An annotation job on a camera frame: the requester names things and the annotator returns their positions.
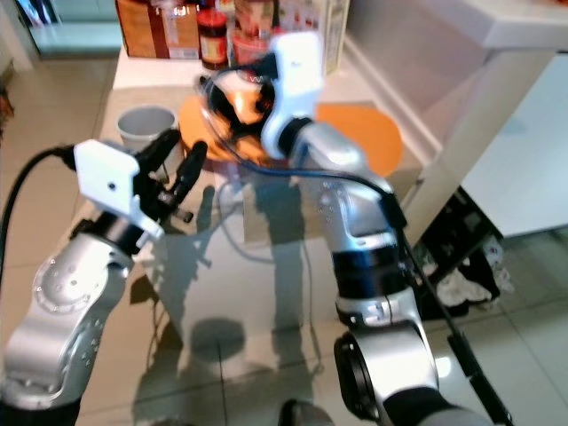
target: food package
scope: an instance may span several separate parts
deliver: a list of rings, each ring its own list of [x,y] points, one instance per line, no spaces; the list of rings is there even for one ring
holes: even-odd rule
[[[199,59],[197,10],[194,4],[115,0],[126,52],[131,57]]]
[[[280,27],[286,31],[317,30],[324,43],[324,74],[339,67],[350,0],[280,0]]]

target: orange plate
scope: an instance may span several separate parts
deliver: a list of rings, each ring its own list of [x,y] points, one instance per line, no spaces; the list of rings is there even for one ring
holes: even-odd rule
[[[258,119],[254,113],[256,93],[236,91],[227,94],[244,122]],[[402,139],[394,121],[369,106],[353,104],[320,104],[317,119],[327,122],[347,138],[356,141],[367,153],[371,170],[380,176],[389,176],[402,158]],[[223,122],[218,121],[223,129]],[[200,100],[189,97],[179,112],[179,128],[186,147],[198,140],[209,145],[208,158],[217,162],[232,162],[232,156],[217,144],[201,116]],[[240,154],[254,162],[266,162],[267,157],[255,138],[243,139],[239,143]]]

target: kitchen counter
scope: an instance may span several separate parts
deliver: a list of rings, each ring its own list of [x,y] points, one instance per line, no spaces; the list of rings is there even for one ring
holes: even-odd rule
[[[196,62],[122,54],[100,138],[119,141],[116,118],[135,105],[153,103],[178,111],[193,94],[191,82],[201,71]],[[226,85],[248,86],[231,78]],[[322,99],[374,103],[373,92],[349,61],[327,79]],[[390,177],[399,196],[421,171],[421,163],[405,148]],[[262,180],[260,185],[255,175],[235,165],[207,167],[182,205],[195,213],[194,221],[186,225],[172,219],[164,226],[166,237],[138,256],[188,347],[237,337],[231,329],[219,330],[196,342],[193,327],[204,320],[237,321],[240,333],[252,335],[296,327],[308,314],[322,323],[336,317],[335,276],[315,209],[295,182]],[[86,202],[75,220],[95,214]]]

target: white mug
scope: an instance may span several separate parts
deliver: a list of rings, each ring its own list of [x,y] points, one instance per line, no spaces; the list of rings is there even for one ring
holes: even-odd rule
[[[142,105],[124,111],[116,122],[124,146],[139,152],[167,129],[177,129],[178,117],[164,106]],[[156,171],[160,180],[172,177],[184,160],[184,149],[178,143],[171,150],[166,161]]]

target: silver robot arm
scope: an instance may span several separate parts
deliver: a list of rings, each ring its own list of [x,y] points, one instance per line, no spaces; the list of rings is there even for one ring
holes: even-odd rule
[[[287,158],[296,170],[349,173],[370,184],[340,178],[307,178],[301,183],[317,202],[333,257],[337,312],[350,330],[335,343],[343,401],[360,419],[382,426],[490,424],[452,406],[438,391],[436,365],[402,255],[407,249],[401,248],[406,220],[391,187],[369,169],[358,146],[314,121],[323,86],[318,37],[276,37],[271,51],[256,69],[270,77],[274,88],[273,109],[261,132],[265,151],[275,159]],[[456,346],[470,352],[459,339]],[[479,388],[491,393],[473,359],[466,367],[475,366],[471,374],[480,373]],[[501,403],[494,396],[491,403]]]
[[[84,196],[102,210],[83,220],[69,243],[37,272],[32,303],[5,352],[0,390],[3,426],[75,425],[108,315],[120,301],[137,254],[163,234],[205,161],[197,142],[170,189],[153,180],[180,140],[167,130],[139,154],[90,140],[75,146]]]

